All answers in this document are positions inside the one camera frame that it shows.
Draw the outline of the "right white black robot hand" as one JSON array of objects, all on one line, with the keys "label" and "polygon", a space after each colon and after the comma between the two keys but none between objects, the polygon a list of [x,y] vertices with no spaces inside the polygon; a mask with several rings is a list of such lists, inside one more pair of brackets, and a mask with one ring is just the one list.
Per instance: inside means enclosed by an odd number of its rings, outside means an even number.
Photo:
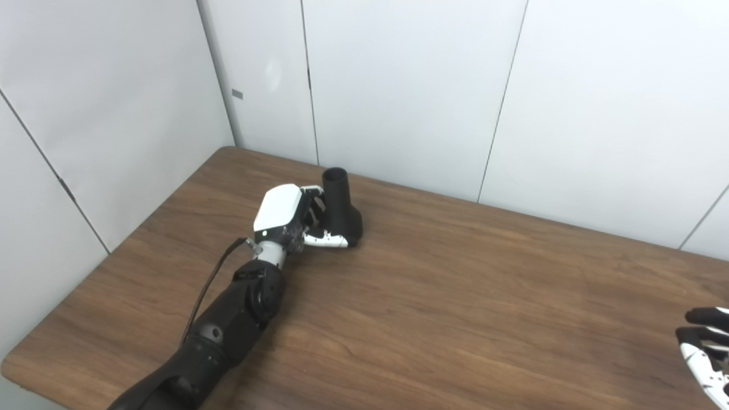
[{"label": "right white black robot hand", "polygon": [[728,309],[695,307],[685,313],[690,326],[675,335],[683,360],[704,394],[720,409],[728,408]]}]

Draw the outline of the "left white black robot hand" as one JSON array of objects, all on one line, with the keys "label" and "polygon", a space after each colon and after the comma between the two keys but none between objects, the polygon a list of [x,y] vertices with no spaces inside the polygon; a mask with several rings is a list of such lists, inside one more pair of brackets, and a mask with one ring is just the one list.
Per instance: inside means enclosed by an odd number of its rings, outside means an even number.
[{"label": "left white black robot hand", "polygon": [[282,184],[268,190],[253,221],[258,259],[301,252],[306,246],[356,247],[356,237],[337,235],[323,226],[325,213],[325,190],[318,185]]}]

